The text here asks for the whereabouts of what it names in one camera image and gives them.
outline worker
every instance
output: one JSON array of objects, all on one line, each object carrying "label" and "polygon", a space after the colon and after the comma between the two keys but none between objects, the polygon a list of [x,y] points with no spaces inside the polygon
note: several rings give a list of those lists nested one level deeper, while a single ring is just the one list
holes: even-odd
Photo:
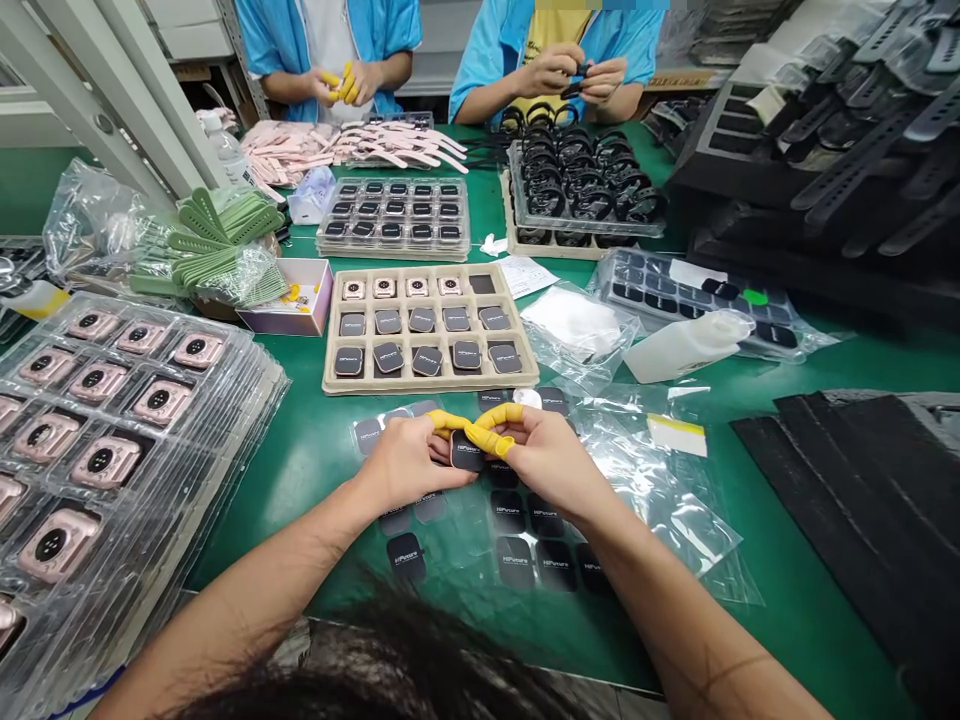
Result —
[{"label": "worker", "polygon": [[[498,124],[504,108],[526,114],[541,102],[554,111],[569,102],[581,120],[629,120],[653,77],[664,11],[589,10],[587,4],[483,0],[453,81],[451,122],[474,125],[492,119]],[[571,9],[577,5],[582,9]],[[632,6],[666,3],[638,0]],[[579,77],[585,65],[589,69]],[[561,99],[573,78],[582,83],[579,92],[573,88],[572,98]]]},{"label": "worker", "polygon": [[401,112],[393,93],[410,79],[423,39],[417,0],[236,3],[247,70],[268,98],[287,106],[287,120]]},{"label": "worker", "polygon": [[[428,416],[391,419],[356,476],[195,597],[91,720],[597,717],[458,618],[396,590],[320,630],[301,667],[265,663],[370,523],[474,481],[434,464],[449,457],[434,428]],[[515,438],[507,463],[589,542],[673,717],[830,717],[619,499],[563,416],[524,407],[493,430]]]}]

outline hair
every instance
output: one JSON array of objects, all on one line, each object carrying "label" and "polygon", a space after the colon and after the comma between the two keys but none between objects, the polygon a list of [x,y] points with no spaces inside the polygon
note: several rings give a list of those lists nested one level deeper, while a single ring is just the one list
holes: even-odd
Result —
[{"label": "hair", "polygon": [[300,667],[255,661],[176,720],[604,718],[462,619],[376,583],[342,624],[313,625]]}]

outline white shirt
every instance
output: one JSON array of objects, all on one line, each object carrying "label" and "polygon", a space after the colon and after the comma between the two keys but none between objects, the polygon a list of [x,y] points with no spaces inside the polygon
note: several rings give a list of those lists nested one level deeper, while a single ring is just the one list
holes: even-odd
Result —
[{"label": "white shirt", "polygon": [[[300,7],[310,65],[342,78],[346,64],[360,59],[350,30],[347,0],[301,0]],[[318,122],[359,120],[364,113],[372,112],[373,100],[358,108],[342,101],[332,108],[319,107]]]}]

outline small box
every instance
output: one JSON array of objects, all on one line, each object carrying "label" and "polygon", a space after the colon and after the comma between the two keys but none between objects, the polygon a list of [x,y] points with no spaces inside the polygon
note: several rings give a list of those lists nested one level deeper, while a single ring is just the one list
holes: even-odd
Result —
[{"label": "small box", "polygon": [[217,0],[145,0],[158,28],[199,25],[220,20]]},{"label": "small box", "polygon": [[277,267],[292,292],[237,314],[255,333],[323,337],[333,293],[333,274],[326,260],[280,258]]},{"label": "small box", "polygon": [[221,22],[160,28],[159,32],[174,60],[200,60],[233,55],[233,46]]}]

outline blue shirt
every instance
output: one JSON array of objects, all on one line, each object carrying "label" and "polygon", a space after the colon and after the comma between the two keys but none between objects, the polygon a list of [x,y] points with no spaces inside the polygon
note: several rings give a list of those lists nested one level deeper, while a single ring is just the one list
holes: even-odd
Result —
[{"label": "blue shirt", "polygon": [[[310,53],[299,0],[236,0],[247,51],[248,70],[266,76],[275,72],[305,73]],[[348,0],[350,29],[363,62],[381,62],[423,41],[417,0]],[[400,112],[390,91],[378,90],[373,106],[379,113]],[[287,108],[287,120],[317,122],[314,99]]]},{"label": "blue shirt", "polygon": [[[604,2],[608,7],[615,4],[623,3]],[[667,3],[664,0],[629,3],[633,7],[640,4],[665,7]],[[460,60],[460,70],[453,81],[450,122],[460,112],[460,106],[470,91],[492,85],[520,67],[534,9],[534,0],[483,0]],[[598,10],[591,18],[580,47],[587,60],[597,63],[625,57],[627,75],[624,84],[645,85],[656,68],[657,41],[665,13],[662,9]],[[580,117],[584,117],[586,104],[583,100],[575,97],[569,102],[577,108]],[[491,122],[496,124],[499,120],[500,113],[497,113]]]}]

